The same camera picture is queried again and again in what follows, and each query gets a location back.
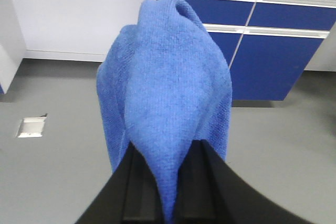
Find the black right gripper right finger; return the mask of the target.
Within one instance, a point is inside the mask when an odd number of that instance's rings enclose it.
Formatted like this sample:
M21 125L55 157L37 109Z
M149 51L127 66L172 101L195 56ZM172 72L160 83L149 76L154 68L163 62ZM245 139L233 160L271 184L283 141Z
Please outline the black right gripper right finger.
M176 223L308 223L241 179L205 141L193 141L179 170Z

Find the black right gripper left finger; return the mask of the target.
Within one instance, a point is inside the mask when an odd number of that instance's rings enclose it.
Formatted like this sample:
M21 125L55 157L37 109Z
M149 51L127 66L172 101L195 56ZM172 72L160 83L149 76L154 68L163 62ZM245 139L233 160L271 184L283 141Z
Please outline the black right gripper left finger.
M76 223L163 223L155 179L129 144L118 166Z

